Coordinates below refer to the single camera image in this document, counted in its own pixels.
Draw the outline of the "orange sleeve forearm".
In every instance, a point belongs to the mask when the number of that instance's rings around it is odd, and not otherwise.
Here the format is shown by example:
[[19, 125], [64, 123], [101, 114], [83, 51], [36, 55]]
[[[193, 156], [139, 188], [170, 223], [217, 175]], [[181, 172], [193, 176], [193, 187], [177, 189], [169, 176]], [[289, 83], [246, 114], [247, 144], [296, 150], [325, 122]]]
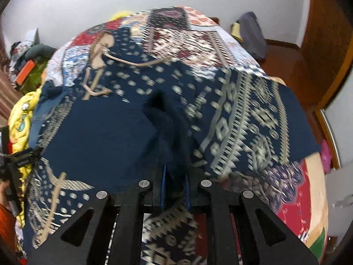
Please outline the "orange sleeve forearm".
[[16, 251], [16, 218], [4, 206], [0, 206], [0, 233], [1, 237], [12, 252]]

